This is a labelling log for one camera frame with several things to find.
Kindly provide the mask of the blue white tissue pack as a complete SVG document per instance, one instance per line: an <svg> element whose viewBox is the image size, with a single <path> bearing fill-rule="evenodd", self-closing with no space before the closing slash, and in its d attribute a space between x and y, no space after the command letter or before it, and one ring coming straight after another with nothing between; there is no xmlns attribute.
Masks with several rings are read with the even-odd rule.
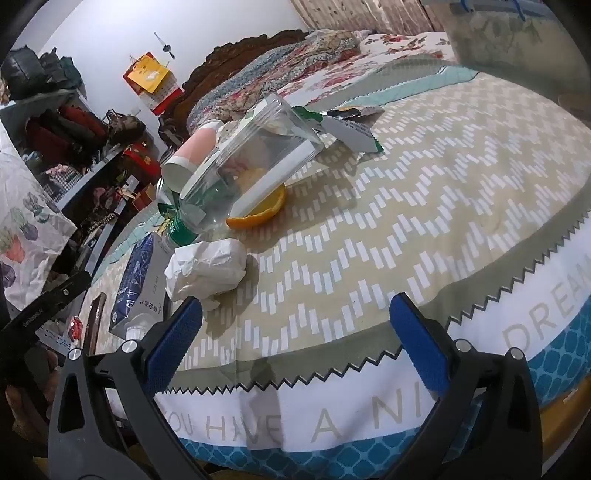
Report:
<svg viewBox="0 0 591 480"><path fill-rule="evenodd" d="M119 283L109 332L122 340L140 339L164 318L166 277L172 251L149 233L135 244Z"/></svg>

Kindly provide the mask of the white tissue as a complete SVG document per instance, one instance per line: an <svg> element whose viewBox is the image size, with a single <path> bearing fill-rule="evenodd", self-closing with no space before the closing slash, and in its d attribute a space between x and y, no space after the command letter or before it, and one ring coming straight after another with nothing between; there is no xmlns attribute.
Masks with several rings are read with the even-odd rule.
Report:
<svg viewBox="0 0 591 480"><path fill-rule="evenodd" d="M226 238L196 242L174 250L164 270L166 293L171 301L188 296L200 301L235 289L246 273L242 242Z"/></svg>

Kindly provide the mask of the pink white paper cup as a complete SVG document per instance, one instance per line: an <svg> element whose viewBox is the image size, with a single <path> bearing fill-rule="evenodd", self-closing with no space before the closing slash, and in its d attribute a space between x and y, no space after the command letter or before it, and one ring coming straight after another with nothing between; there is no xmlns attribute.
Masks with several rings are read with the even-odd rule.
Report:
<svg viewBox="0 0 591 480"><path fill-rule="evenodd" d="M217 134L223 127L221 120L200 125L161 167L164 184L179 194L197 167L204 162L217 143Z"/></svg>

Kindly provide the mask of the orange peel half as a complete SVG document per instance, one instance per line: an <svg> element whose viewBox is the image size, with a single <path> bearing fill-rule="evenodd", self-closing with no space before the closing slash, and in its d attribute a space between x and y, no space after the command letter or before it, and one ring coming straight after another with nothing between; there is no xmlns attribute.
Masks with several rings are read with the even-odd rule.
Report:
<svg viewBox="0 0 591 480"><path fill-rule="evenodd" d="M249 191L249 188L256 183L257 180L263 177L266 170L263 168L256 168L252 170L245 170L238 175L235 183L238 184L239 190L242 193ZM263 225L271 218L276 216L287 202L287 188L286 185L280 184L269 195L260 201L255 208L253 208L248 215L236 216L230 215L225 219L228 228L232 230L249 230L256 226Z"/></svg>

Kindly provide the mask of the clear plastic jar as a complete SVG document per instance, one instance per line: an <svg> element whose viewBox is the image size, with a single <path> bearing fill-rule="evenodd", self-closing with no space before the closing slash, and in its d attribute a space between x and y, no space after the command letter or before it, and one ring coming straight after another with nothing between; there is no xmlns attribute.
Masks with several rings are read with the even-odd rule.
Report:
<svg viewBox="0 0 591 480"><path fill-rule="evenodd" d="M270 94L245 113L181 190L173 222L173 232L181 234L178 243L252 213L323 149L294 108Z"/></svg>

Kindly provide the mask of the white snack wrapper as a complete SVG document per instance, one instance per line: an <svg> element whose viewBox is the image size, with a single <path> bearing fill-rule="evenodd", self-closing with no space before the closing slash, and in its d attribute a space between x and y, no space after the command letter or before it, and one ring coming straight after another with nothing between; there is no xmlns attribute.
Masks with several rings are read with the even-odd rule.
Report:
<svg viewBox="0 0 591 480"><path fill-rule="evenodd" d="M374 137L372 130L367 125L308 111L301 106L295 106L294 112L311 128L318 132L331 134L352 152L382 153L384 151L382 144Z"/></svg>

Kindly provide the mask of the small silver snack wrapper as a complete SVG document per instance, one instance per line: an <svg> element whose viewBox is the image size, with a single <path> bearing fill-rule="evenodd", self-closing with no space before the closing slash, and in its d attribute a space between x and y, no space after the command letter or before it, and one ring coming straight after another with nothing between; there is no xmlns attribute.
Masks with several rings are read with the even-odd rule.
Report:
<svg viewBox="0 0 591 480"><path fill-rule="evenodd" d="M356 119L380 115L383 112L384 109L381 106L348 106L329 110L327 114L329 117L356 121Z"/></svg>

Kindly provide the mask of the green soda can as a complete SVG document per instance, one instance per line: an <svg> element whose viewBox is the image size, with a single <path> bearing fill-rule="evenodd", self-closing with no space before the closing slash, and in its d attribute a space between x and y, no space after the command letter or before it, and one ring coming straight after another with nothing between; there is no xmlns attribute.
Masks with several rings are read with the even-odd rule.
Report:
<svg viewBox="0 0 591 480"><path fill-rule="evenodd" d="M156 204L165 220L166 238L175 247L190 245L197 235L181 220L179 194L172 191L162 178L156 183Z"/></svg>

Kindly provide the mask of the cactus print cloth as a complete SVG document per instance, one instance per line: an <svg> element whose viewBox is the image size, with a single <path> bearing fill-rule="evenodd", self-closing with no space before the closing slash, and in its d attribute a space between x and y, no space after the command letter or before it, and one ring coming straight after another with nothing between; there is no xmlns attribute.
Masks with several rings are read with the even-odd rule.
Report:
<svg viewBox="0 0 591 480"><path fill-rule="evenodd" d="M39 297L76 226L45 193L1 130L1 269L8 302L18 310Z"/></svg>

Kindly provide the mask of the cluttered storage shelf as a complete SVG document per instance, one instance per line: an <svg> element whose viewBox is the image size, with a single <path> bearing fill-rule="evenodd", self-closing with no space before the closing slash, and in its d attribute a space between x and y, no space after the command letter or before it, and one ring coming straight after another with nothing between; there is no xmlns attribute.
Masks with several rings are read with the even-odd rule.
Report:
<svg viewBox="0 0 591 480"><path fill-rule="evenodd" d="M87 244L106 225L127 221L129 212L117 209L125 202L139 205L127 181L135 178L146 187L161 174L144 123L114 110L97 117L83 104L83 82L72 59L54 51L10 51L1 84L9 99L1 117L48 198L44 208L26 201L36 221L50 211L63 214L75 226L71 248Z"/></svg>

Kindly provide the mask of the carved wooden headboard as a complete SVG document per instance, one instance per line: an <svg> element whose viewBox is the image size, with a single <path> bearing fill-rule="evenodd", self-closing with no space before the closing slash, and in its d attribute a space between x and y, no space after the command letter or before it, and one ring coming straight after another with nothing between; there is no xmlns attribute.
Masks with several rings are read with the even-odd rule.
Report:
<svg viewBox="0 0 591 480"><path fill-rule="evenodd" d="M182 84L182 94L173 99L158 117L160 139L168 148L179 147L189 136L186 121L198 100L263 53L301 42L304 38L305 33L300 29L283 30L271 37L263 34L215 47Z"/></svg>

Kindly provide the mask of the chevron patterned bed quilt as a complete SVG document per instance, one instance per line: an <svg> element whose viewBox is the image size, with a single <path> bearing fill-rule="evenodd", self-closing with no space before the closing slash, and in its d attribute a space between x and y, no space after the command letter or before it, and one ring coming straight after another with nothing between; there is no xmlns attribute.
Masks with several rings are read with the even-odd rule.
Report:
<svg viewBox="0 0 591 480"><path fill-rule="evenodd" d="M201 461L384 473L434 401L389 323L404 292L456 338L523 350L548 404L590 372L590 131L479 74L388 105L378 155L329 140L245 231L249 270L157 398Z"/></svg>

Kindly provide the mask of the folded patchwork floral quilt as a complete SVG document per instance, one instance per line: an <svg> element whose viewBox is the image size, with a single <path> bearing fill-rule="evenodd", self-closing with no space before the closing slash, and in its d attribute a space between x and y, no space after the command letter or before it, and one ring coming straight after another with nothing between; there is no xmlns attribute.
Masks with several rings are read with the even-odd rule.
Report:
<svg viewBox="0 0 591 480"><path fill-rule="evenodd" d="M186 118L187 131L193 133L209 120L242 118L253 105L288 83L358 55L361 41L362 35L356 31L320 30L301 42L263 53L192 106Z"/></svg>

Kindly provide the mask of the floral bed sheet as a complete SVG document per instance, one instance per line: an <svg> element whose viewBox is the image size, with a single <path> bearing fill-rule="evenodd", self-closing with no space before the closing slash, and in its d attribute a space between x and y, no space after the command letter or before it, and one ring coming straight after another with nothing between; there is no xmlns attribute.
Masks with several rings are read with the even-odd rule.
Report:
<svg viewBox="0 0 591 480"><path fill-rule="evenodd" d="M305 106L353 85L391 61L421 54L456 62L445 32L424 32L415 36L372 34L360 42L358 55L290 82L279 94L290 105Z"/></svg>

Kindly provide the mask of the lower clear storage bin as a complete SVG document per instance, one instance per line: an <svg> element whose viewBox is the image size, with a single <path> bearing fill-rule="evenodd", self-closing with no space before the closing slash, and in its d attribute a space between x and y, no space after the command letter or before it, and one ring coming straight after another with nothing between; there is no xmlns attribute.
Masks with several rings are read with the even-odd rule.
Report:
<svg viewBox="0 0 591 480"><path fill-rule="evenodd" d="M541 1L426 1L459 63L547 97L590 92L590 69Z"/></svg>

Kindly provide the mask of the yellow red wall calendar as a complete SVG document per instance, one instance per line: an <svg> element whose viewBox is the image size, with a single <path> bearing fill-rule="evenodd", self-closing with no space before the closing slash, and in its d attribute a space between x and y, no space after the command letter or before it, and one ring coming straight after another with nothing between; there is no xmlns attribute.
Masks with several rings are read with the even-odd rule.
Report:
<svg viewBox="0 0 591 480"><path fill-rule="evenodd" d="M122 78L155 116L161 115L183 93L174 73L151 52L131 58Z"/></svg>

